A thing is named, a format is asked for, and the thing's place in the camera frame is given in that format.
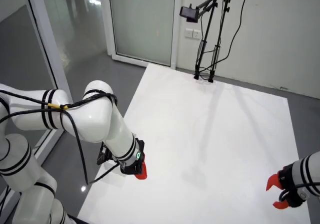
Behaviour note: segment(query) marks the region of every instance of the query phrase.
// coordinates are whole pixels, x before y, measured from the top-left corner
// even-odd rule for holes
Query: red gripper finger
[[[289,203],[285,200],[284,202],[274,202],[273,206],[277,209],[286,209],[289,207]]]
[[[279,181],[279,174],[273,174],[269,177],[268,182],[266,184],[266,191],[268,191],[272,186],[276,186],[277,188],[283,190],[282,185]]]
[[[142,163],[142,173],[136,174],[135,177],[138,178],[139,180],[144,180],[147,178],[147,167],[145,162]]]

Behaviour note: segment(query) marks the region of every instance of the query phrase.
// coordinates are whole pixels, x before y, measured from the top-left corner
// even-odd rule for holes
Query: glass wall
[[[79,87],[73,73],[93,68],[101,55],[107,55],[101,0],[44,1],[72,97],[78,100],[85,86]]]
[[[26,0],[0,0],[0,83],[22,90],[56,89],[47,69]],[[21,131],[9,121],[5,134],[21,133],[35,147],[45,131]],[[6,183],[0,179],[0,193]]]
[[[111,0],[117,54],[170,66],[175,0]]]

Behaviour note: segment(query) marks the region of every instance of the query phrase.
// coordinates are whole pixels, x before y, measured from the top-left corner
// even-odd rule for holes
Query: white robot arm
[[[100,163],[113,159],[122,173],[147,178],[144,142],[125,125],[110,86],[93,81],[84,93],[83,101],[69,104],[63,90],[21,91],[0,84],[0,174],[14,191],[22,192],[14,224],[73,222],[54,199],[57,183],[37,163],[27,140],[19,134],[5,136],[8,115],[22,130],[63,128],[78,141],[103,142]]]
[[[299,207],[311,196],[320,197],[320,152],[311,154],[285,166],[277,174],[273,174],[266,186],[283,190],[279,201],[273,206],[277,209]]]

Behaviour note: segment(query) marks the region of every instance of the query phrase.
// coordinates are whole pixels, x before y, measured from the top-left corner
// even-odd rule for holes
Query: white table surface
[[[90,224],[309,224],[306,203],[280,211],[272,204],[281,191],[266,192],[269,176],[298,159],[288,108],[282,97],[150,64],[124,117],[145,142],[148,178],[110,173],[91,187],[78,218]]]

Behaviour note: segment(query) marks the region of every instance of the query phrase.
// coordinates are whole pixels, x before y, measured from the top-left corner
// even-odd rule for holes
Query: yellow cable tie
[[[59,105],[48,103],[48,107],[61,109]]]

